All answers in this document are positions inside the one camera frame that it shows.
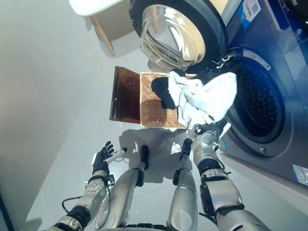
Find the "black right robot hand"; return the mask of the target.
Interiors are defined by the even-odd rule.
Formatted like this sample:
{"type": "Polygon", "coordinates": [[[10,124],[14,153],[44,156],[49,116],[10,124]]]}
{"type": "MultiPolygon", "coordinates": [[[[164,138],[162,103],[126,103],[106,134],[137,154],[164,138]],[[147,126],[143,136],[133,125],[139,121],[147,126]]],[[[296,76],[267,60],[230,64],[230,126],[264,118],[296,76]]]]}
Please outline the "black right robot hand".
{"type": "Polygon", "coordinates": [[[195,124],[192,129],[187,130],[187,136],[191,139],[197,138],[206,131],[212,131],[216,134],[217,140],[222,138],[226,132],[231,128],[231,123],[226,119],[222,119],[219,122],[210,124],[195,124]]]}

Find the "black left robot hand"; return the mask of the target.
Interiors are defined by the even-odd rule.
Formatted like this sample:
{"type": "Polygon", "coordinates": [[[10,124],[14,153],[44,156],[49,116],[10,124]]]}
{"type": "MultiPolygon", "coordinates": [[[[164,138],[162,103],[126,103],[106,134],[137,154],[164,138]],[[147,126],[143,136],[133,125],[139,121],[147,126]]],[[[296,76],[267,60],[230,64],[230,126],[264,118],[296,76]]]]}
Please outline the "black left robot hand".
{"type": "Polygon", "coordinates": [[[92,174],[95,175],[98,171],[103,171],[109,175],[109,164],[121,158],[126,152],[127,148],[121,148],[114,151],[111,141],[108,141],[99,152],[95,153],[92,159],[92,174]]]}

